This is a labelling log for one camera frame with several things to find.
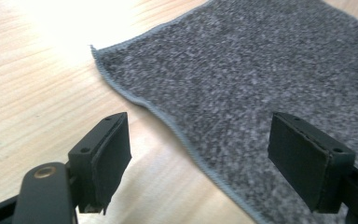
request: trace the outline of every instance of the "screw hole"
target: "screw hole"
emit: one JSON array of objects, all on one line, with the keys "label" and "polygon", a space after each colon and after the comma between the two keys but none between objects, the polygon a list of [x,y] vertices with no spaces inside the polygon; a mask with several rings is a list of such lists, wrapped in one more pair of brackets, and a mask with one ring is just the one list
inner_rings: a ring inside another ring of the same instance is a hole
[{"label": "screw hole", "polygon": [[344,152],[344,150],[342,150],[341,148],[334,148],[333,151],[337,152],[337,153],[342,153]]},{"label": "screw hole", "polygon": [[37,170],[36,173],[34,173],[34,177],[37,179],[45,178],[53,175],[56,170],[54,166],[46,166]]},{"label": "screw hole", "polygon": [[80,152],[81,153],[87,153],[90,151],[90,148],[89,147],[83,147],[82,149],[80,149]]}]

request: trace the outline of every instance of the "wooden table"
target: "wooden table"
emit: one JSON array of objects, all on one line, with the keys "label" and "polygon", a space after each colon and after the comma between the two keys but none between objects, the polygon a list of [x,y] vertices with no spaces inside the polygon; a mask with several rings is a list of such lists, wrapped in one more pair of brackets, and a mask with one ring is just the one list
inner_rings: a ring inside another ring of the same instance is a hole
[{"label": "wooden table", "polygon": [[127,111],[133,159],[107,215],[80,223],[253,223],[162,122],[112,91],[90,54],[89,44],[119,43],[203,2],[0,0],[0,202],[28,170],[66,162],[100,119]]}]

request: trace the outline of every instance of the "light wood surface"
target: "light wood surface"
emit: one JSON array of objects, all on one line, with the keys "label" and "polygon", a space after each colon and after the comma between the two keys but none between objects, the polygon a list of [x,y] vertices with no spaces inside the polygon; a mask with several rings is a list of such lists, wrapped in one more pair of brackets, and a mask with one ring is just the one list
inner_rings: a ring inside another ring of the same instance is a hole
[{"label": "light wood surface", "polygon": [[[0,0],[0,202],[36,165],[67,152],[100,119],[129,113],[133,159],[107,215],[80,223],[253,223],[159,120],[105,84],[89,44],[107,47],[204,0]],[[353,14],[351,2],[331,1]]]}]

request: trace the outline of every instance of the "black plastic part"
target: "black plastic part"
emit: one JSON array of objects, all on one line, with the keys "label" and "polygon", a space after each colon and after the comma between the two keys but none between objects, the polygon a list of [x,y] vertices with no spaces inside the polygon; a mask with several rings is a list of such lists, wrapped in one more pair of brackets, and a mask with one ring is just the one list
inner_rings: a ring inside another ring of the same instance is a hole
[{"label": "black plastic part", "polygon": [[77,223],[64,164],[46,163],[22,180],[13,224]]},{"label": "black plastic part", "polygon": [[347,224],[358,223],[358,170],[353,167],[352,173],[345,176],[341,181],[339,195],[349,212],[347,214]]},{"label": "black plastic part", "polygon": [[311,211],[339,210],[338,187],[352,171],[352,150],[303,119],[274,113],[268,157]]},{"label": "black plastic part", "polygon": [[16,201],[17,196],[14,196],[0,203],[0,224],[11,223]]},{"label": "black plastic part", "polygon": [[69,162],[67,162],[65,166],[69,175],[69,186],[72,195],[72,204],[74,206],[74,209],[76,209],[81,199],[83,188],[80,185],[80,177],[73,175]]},{"label": "black plastic part", "polygon": [[71,174],[81,186],[81,213],[106,210],[131,160],[127,113],[99,122],[68,154]]}]

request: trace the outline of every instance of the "gray towel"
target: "gray towel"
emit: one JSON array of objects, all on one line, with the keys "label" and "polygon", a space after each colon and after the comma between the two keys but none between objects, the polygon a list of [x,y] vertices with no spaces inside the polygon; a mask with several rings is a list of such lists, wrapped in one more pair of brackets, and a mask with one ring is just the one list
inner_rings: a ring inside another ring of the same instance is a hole
[{"label": "gray towel", "polygon": [[267,147],[280,111],[358,155],[356,19],[319,0],[213,0],[93,55],[111,86],[166,122],[257,222],[343,222],[345,208],[312,214]]}]

